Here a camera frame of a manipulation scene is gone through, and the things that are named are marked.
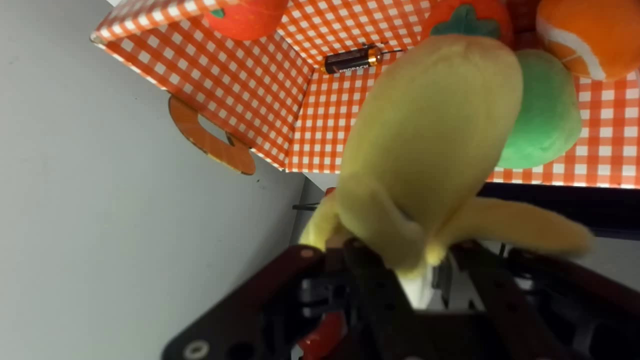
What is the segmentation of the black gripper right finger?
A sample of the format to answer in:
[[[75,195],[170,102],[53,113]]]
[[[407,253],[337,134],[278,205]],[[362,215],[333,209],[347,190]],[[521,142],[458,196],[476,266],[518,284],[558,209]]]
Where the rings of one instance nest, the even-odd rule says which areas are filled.
[[[438,289],[455,360],[640,360],[640,295],[570,261],[469,243]]]

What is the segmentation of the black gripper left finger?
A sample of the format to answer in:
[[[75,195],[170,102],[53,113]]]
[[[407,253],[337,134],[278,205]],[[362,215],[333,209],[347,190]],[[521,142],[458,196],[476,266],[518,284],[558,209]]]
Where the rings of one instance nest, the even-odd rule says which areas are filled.
[[[381,256],[361,243],[290,247],[181,330],[161,360],[373,360],[356,274]]]

